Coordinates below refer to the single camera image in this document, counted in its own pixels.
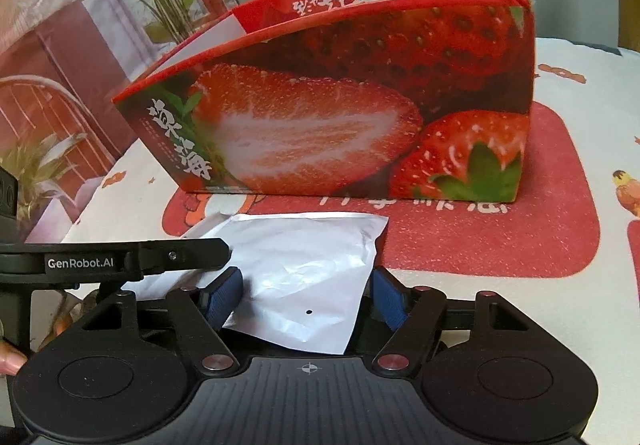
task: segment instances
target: strawberry box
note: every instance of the strawberry box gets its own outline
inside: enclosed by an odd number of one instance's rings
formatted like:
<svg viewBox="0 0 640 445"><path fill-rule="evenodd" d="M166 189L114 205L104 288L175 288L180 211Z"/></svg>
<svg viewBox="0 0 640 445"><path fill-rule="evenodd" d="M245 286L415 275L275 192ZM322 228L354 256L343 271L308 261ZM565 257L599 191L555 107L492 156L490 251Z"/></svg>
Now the strawberry box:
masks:
<svg viewBox="0 0 640 445"><path fill-rule="evenodd" d="M114 102L189 192L511 202L529 0L252 0Z"/></svg>

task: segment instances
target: strawberry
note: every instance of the strawberry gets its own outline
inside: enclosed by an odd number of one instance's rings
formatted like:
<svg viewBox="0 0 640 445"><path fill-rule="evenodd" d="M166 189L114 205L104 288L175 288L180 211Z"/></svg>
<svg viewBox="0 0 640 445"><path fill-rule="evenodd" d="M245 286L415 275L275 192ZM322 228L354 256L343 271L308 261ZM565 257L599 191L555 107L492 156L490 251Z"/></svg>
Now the strawberry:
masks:
<svg viewBox="0 0 640 445"><path fill-rule="evenodd" d="M450 6L358 16L258 43L223 58L308 77L376 82L423 112L521 64L520 7Z"/></svg>
<svg viewBox="0 0 640 445"><path fill-rule="evenodd" d="M330 196L394 161L422 126L409 99L348 79L217 64L191 86L197 93L198 132L231 176L262 194Z"/></svg>
<svg viewBox="0 0 640 445"><path fill-rule="evenodd" d="M513 201L528 128L527 115L481 110L431 122L394 167L390 196Z"/></svg>

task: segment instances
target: crosshair marking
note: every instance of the crosshair marking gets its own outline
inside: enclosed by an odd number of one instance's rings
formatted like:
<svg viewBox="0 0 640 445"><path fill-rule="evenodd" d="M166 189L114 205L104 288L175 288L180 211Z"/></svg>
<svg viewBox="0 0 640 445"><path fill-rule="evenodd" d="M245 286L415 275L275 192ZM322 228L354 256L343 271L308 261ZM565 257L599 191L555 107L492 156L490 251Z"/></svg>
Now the crosshair marking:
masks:
<svg viewBox="0 0 640 445"><path fill-rule="evenodd" d="M322 369L322 367L318 367L317 365L309 362L298 369L302 369L307 375L310 375L311 373L315 373L318 369Z"/></svg>

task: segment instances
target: white paper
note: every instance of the white paper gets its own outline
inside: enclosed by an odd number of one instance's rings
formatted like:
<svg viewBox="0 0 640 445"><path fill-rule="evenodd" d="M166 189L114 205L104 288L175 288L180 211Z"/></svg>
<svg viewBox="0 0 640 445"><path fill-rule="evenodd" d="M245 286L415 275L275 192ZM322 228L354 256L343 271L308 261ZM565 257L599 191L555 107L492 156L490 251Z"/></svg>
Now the white paper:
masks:
<svg viewBox="0 0 640 445"><path fill-rule="evenodd" d="M228 16L228 18L223 19L217 25L212 26L206 32L196 37L189 44L183 46L180 50L169 57L169 59L164 61L157 69L155 69L151 75L155 75L162 70L175 66L179 62L187 60L189 57L193 57L198 53L210 50L220 44L224 44L245 35L246 32L242 27L242 24L240 24L236 19L236 16Z"/></svg>
<svg viewBox="0 0 640 445"><path fill-rule="evenodd" d="M244 278L244 297L225 327L280 346L342 354L355 325L387 218L361 213L214 215L185 237L220 237L228 266ZM165 272L123 289L138 300L176 287L204 287L221 271Z"/></svg>

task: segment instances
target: green strawberry leaf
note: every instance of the green strawberry leaf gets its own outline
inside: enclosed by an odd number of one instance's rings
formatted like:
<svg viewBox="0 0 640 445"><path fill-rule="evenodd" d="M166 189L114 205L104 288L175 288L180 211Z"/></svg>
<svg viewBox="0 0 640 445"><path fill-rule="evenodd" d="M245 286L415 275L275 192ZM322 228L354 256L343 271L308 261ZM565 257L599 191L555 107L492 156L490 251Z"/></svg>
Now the green strawberry leaf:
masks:
<svg viewBox="0 0 640 445"><path fill-rule="evenodd" d="M447 174L431 178L447 199L507 203L515 199L522 171L520 153L502 170L498 157L486 145L474 145L466 168L467 183Z"/></svg>
<svg viewBox="0 0 640 445"><path fill-rule="evenodd" d="M524 8L521 6L510 6L509 12L511 13L511 17L513 18L513 22L518 27L520 31L520 35L524 33Z"/></svg>
<svg viewBox="0 0 640 445"><path fill-rule="evenodd" d="M417 185L412 187L411 189L411 197L417 200L433 200L434 198L431 196L425 196L422 194L422 190Z"/></svg>
<svg viewBox="0 0 640 445"><path fill-rule="evenodd" d="M180 71L162 81L162 87L179 97L188 97L189 88L196 82L198 74L191 70Z"/></svg>
<svg viewBox="0 0 640 445"><path fill-rule="evenodd" d="M522 157L520 153L502 171L502 188L500 189L500 202L511 202L516 199L518 183L522 174Z"/></svg>
<svg viewBox="0 0 640 445"><path fill-rule="evenodd" d="M192 142L194 142L197 145L198 135L196 134L196 132L194 131L194 129L191 126L188 126L188 125L185 125L185 123L182 123L182 128L180 130L180 134L186 136L189 140L191 140Z"/></svg>
<svg viewBox="0 0 640 445"><path fill-rule="evenodd" d="M473 201L495 197L502 189L501 173L500 162L494 151L482 143L475 144L466 167L468 185L478 198Z"/></svg>
<svg viewBox="0 0 640 445"><path fill-rule="evenodd" d="M440 174L434 177L432 181L438 186L447 199L475 201L474 192L466 183L460 181L458 178L454 178L448 174Z"/></svg>
<svg viewBox="0 0 640 445"><path fill-rule="evenodd" d="M182 110L182 116L188 115L193 111L193 108L198 105L200 99L202 98L202 91L196 91L189 99L187 103L184 105L184 109Z"/></svg>
<svg viewBox="0 0 640 445"><path fill-rule="evenodd" d="M160 92L162 96L167 99L167 101L178 111L178 113L182 116L184 111L184 104L182 104L182 99L176 95L175 93L171 93L171 91L167 91L164 88L160 88Z"/></svg>

